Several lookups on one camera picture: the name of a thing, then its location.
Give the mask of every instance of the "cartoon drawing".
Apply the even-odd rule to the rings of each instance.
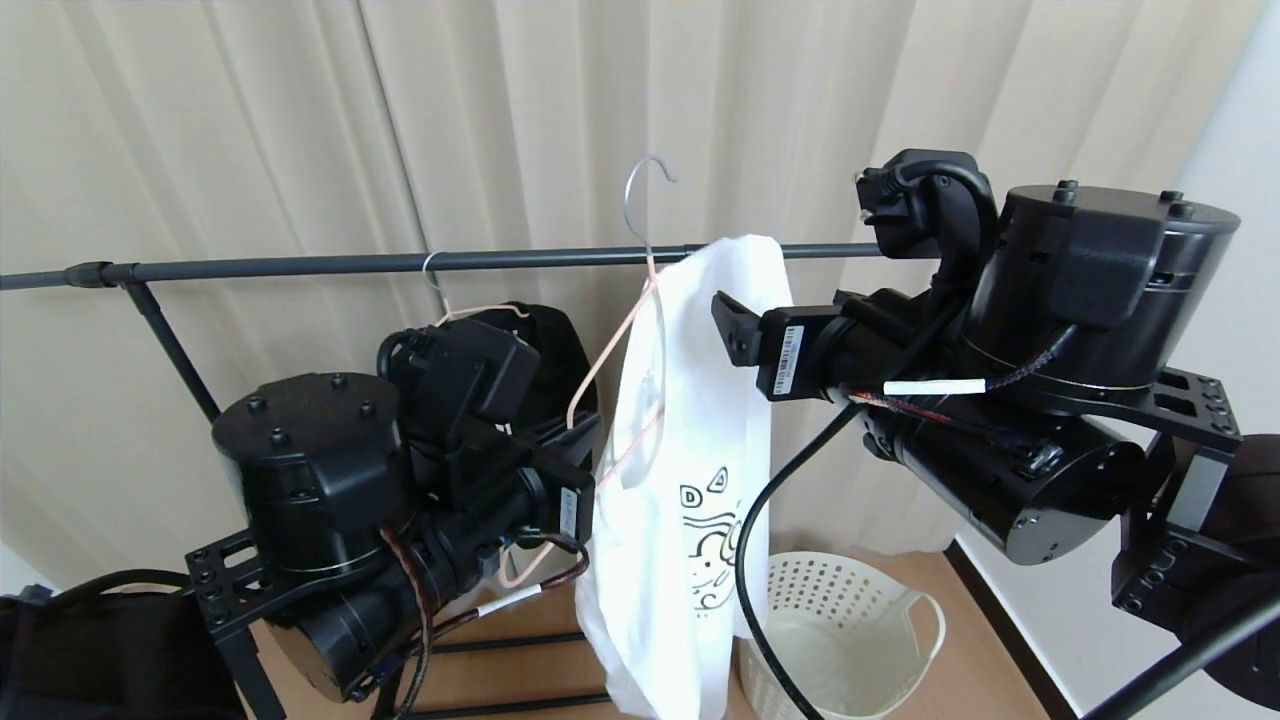
[[[707,492],[719,495],[727,488],[728,470],[721,468],[707,486]],[[686,509],[701,507],[704,496],[700,489],[681,486],[680,493]],[[737,550],[740,525],[737,510],[735,506],[732,511],[710,516],[686,514],[684,518],[695,610],[716,610],[733,594],[733,552]]]

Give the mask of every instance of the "beige curtain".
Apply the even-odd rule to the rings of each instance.
[[[850,176],[974,152],[998,192],[1176,177],[1262,0],[0,5],[0,263],[869,241]],[[790,265],[797,302],[916,291],[920,261]],[[640,270],[442,275],[567,310],[596,351]],[[370,369],[438,316],[417,277],[157,284],[229,402]],[[0,297],[0,537],[69,584],[243,524],[207,425],[119,291]],[[609,380],[604,397],[612,397]],[[777,409],[776,464],[829,418]],[[778,498],[782,544],[938,550],[957,518],[856,434]]]

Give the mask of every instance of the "brown floor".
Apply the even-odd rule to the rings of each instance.
[[[1047,720],[1044,710],[1023,680],[1014,661],[942,555],[913,553],[870,562],[901,583],[936,597],[947,620],[947,638],[938,659],[915,694],[890,716],[891,720],[934,717]],[[554,591],[515,610],[477,620],[451,634],[448,639],[465,642],[575,630],[577,623],[572,603],[571,589]],[[360,705],[330,703],[293,670],[268,633],[255,632],[255,637],[266,671],[271,675],[291,719],[369,717],[372,701]],[[495,684],[499,678],[504,679],[504,684]],[[431,660],[426,687],[416,708],[513,702],[590,693],[600,688],[603,688],[603,671],[595,662],[590,646],[584,642],[444,655]],[[489,717],[518,716],[536,720],[626,717],[612,705]],[[754,719],[736,682],[730,696],[730,717]]]

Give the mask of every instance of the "white cloth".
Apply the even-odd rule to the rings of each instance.
[[[741,516],[768,482],[769,402],[755,368],[735,368],[710,305],[728,292],[756,313],[791,304],[782,250],[768,237],[721,240],[658,275],[637,313],[598,478],[654,413],[663,418],[595,497],[591,566],[577,618],[618,708],[662,720],[724,716]],[[748,580],[764,607],[768,512],[751,532]]]

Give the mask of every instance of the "perforated basket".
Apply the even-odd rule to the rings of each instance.
[[[920,648],[908,611],[927,601],[937,639]],[[822,552],[769,557],[764,637],[814,707],[832,720],[883,717],[924,679],[946,634],[942,607],[856,560]],[[803,720],[754,642],[739,652],[742,689],[760,720]]]

